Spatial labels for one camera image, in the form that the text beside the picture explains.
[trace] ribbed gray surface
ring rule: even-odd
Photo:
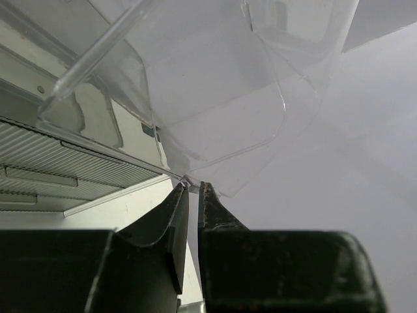
[[[0,164],[126,188],[159,174],[63,147],[58,140],[0,123]]]
[[[63,146],[59,140],[0,121],[0,166],[27,170],[7,177],[3,170],[0,192],[37,195],[35,205],[2,204],[0,211],[57,211],[142,183],[159,174],[127,162]],[[33,179],[37,173],[71,177],[77,187],[46,185]]]

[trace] white trim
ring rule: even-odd
[[[107,196],[98,198],[98,199],[96,199],[94,201],[90,201],[89,203],[81,204],[81,205],[79,205],[77,207],[73,207],[72,209],[66,210],[64,212],[64,217],[68,217],[68,216],[77,214],[79,212],[88,210],[88,209],[90,209],[92,207],[95,207],[97,205],[106,203],[106,202],[111,201],[113,199],[120,198],[120,197],[123,197],[123,196],[125,196],[127,194],[131,194],[132,192],[135,192],[135,191],[141,190],[143,188],[146,188],[146,187],[155,185],[157,183],[161,183],[162,181],[165,181],[165,180],[167,180],[169,178],[170,177],[167,176],[167,175],[161,175],[161,176],[158,176],[158,177],[149,179],[148,181],[144,181],[143,183],[140,183],[140,184],[137,184],[137,185],[128,187],[126,189],[123,189],[123,190],[114,192],[114,193],[109,194]]]

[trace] clear plastic bin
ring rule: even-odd
[[[232,196],[318,112],[357,2],[3,1],[1,80],[38,108],[2,115]]]

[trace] transparent plastic drawer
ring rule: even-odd
[[[232,196],[317,114],[357,2],[2,1],[0,115]]]

